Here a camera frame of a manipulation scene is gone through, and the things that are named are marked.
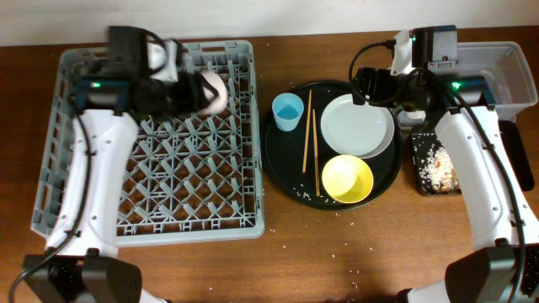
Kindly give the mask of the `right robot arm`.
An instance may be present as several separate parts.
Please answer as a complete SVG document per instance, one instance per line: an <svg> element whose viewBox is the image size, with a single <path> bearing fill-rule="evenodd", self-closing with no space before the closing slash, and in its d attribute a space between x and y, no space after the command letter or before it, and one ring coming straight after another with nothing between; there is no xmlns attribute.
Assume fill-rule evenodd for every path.
<svg viewBox="0 0 539 303"><path fill-rule="evenodd" d="M461 42L455 26L403 30L382 46L389 69L350 66L356 104L423 111L451 159L467 206L472 252L443 280L398 293L400 302L535 302L538 220L504 146L499 111L518 88L535 93L519 45L501 63L499 42Z"/></svg>

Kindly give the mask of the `yellow plastic bowl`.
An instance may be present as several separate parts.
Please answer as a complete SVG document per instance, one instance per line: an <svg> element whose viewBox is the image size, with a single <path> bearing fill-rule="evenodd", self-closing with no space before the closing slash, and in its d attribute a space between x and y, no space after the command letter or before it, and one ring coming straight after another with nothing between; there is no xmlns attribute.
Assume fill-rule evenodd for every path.
<svg viewBox="0 0 539 303"><path fill-rule="evenodd" d="M339 155L331 158L323 167L322 184L333 200L354 204L371 194L374 175L364 160L351 155Z"/></svg>

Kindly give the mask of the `food scraps and rice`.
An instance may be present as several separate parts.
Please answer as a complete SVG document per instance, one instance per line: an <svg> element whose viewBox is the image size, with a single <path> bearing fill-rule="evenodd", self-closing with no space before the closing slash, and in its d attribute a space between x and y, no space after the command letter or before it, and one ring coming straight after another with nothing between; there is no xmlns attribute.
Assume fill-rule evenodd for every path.
<svg viewBox="0 0 539 303"><path fill-rule="evenodd" d="M425 194L456 194L460 185L443 146L432 146L418 160L419 188Z"/></svg>

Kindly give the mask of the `light blue plastic cup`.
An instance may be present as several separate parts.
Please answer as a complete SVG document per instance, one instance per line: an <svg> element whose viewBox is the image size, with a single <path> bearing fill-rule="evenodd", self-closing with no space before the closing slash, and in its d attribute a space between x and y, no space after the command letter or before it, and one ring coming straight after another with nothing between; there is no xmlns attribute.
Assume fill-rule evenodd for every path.
<svg viewBox="0 0 539 303"><path fill-rule="evenodd" d="M285 132L294 130L304 112L302 99L294 93L282 93L271 106L276 126Z"/></svg>

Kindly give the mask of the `pink plastic cup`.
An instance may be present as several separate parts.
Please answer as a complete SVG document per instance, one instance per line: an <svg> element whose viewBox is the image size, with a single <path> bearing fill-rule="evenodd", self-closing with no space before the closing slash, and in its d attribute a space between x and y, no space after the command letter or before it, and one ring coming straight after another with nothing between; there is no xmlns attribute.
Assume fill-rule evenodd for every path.
<svg viewBox="0 0 539 303"><path fill-rule="evenodd" d="M202 72L201 76L209 83L203 87L208 105L204 105L200 114L220 114L228 106L228 91L223 80L214 72Z"/></svg>

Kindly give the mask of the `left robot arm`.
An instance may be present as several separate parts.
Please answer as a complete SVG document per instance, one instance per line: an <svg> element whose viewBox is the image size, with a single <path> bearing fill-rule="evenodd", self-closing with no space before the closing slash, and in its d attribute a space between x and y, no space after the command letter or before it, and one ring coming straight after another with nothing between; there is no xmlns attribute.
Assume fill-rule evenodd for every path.
<svg viewBox="0 0 539 303"><path fill-rule="evenodd" d="M228 104L214 72L181 72L179 43L133 26L107 29L107 56L72 92L75 140L61 211L45 251L19 282L43 302L152 302L141 270L118 259L116 216L138 122L217 114Z"/></svg>

